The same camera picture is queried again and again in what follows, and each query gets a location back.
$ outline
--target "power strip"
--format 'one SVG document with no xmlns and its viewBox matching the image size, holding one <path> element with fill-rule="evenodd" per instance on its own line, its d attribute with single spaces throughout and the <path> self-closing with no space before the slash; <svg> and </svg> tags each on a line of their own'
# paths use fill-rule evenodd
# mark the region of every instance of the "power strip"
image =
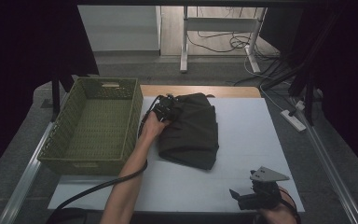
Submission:
<svg viewBox="0 0 358 224">
<path fill-rule="evenodd" d="M 304 124 L 301 123 L 301 121 L 299 121 L 295 116 L 289 116 L 289 111 L 288 110 L 283 110 L 281 112 L 281 115 L 287 120 L 289 121 L 289 123 L 291 123 L 293 125 L 293 127 L 296 128 L 296 130 L 298 130 L 300 133 L 304 132 L 304 130 L 306 130 L 307 128 L 304 126 Z"/>
</svg>

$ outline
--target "folded black fabric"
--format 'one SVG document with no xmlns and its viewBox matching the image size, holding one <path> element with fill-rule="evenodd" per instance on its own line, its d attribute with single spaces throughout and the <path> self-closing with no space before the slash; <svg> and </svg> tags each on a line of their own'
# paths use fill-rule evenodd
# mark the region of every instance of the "folded black fabric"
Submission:
<svg viewBox="0 0 358 224">
<path fill-rule="evenodd" d="M 161 158 L 211 170 L 219 148 L 214 106 L 202 93 L 177 96 L 173 109 L 181 111 L 158 139 Z"/>
</svg>

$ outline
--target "basket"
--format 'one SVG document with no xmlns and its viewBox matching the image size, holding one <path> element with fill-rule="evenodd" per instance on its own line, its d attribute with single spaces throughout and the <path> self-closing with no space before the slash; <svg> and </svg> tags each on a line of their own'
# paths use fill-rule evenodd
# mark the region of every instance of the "basket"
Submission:
<svg viewBox="0 0 358 224">
<path fill-rule="evenodd" d="M 79 77 L 37 158 L 60 175 L 118 175 L 143 99 L 136 78 Z"/>
</svg>

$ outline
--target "wall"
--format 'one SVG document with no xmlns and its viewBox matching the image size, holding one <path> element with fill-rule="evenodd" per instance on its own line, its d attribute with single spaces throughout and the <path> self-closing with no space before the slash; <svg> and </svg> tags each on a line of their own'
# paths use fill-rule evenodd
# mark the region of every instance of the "wall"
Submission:
<svg viewBox="0 0 358 224">
<path fill-rule="evenodd" d="M 159 7 L 78 7 L 93 51 L 159 50 Z"/>
</svg>

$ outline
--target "white board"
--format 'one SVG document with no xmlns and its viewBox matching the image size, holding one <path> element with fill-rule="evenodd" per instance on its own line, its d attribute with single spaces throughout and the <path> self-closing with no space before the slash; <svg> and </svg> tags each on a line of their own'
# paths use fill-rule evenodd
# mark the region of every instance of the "white board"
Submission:
<svg viewBox="0 0 358 224">
<path fill-rule="evenodd" d="M 154 97 L 145 97 L 142 114 Z M 216 109 L 219 146 L 216 163 L 211 171 L 203 171 L 165 161 L 158 156 L 154 144 L 148 155 L 141 192 L 135 211 L 243 213 L 229 189 L 240 195 L 254 193 L 250 171 L 260 166 L 288 175 L 280 181 L 304 212 L 295 182 L 275 132 L 267 105 L 261 98 L 209 98 Z M 92 188 L 114 179 L 113 176 L 62 176 L 49 209 Z M 103 210 L 111 187 L 98 190 L 68 205 Z"/>
</svg>

